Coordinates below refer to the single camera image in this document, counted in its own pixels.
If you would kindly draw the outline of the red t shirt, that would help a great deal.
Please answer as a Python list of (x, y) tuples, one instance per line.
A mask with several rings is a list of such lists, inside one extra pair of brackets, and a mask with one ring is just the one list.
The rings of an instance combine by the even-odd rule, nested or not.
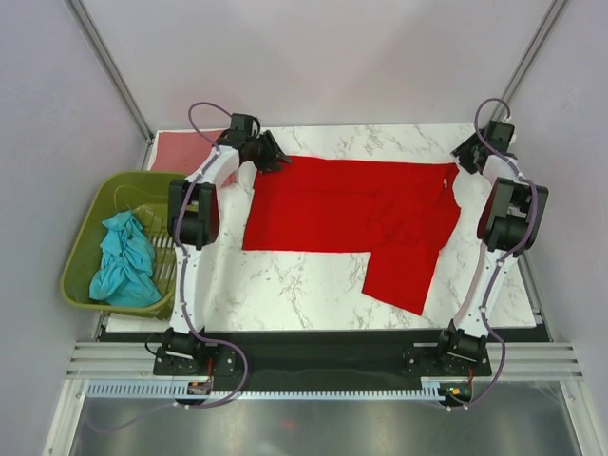
[(461, 215), (458, 175), (454, 162), (294, 157), (256, 175), (242, 248), (367, 253), (363, 294), (420, 315)]

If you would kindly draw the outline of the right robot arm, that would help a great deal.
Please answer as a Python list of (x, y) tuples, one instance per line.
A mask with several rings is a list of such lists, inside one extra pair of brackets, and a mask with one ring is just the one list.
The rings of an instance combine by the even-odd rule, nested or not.
[(489, 317), (500, 289), (519, 257), (538, 235), (549, 190), (528, 180), (508, 152), (515, 126), (490, 121), (452, 151), (470, 174), (480, 174), (492, 188), (476, 236), (479, 260), (463, 304), (440, 334), (435, 362), (449, 374), (485, 361)]

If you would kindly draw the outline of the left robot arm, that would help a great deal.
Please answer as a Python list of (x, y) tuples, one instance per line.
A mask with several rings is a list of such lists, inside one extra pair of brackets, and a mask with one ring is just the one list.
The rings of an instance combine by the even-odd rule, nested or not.
[(261, 172), (275, 172), (291, 160), (273, 134), (261, 128), (258, 118), (235, 113), (227, 129), (211, 141), (211, 152), (188, 177), (168, 187), (167, 231), (175, 243), (175, 304), (170, 327), (162, 337), (162, 350), (174, 355), (188, 373), (208, 363), (201, 341), (202, 313), (196, 307), (200, 265), (210, 256), (220, 227), (218, 190), (246, 162)]

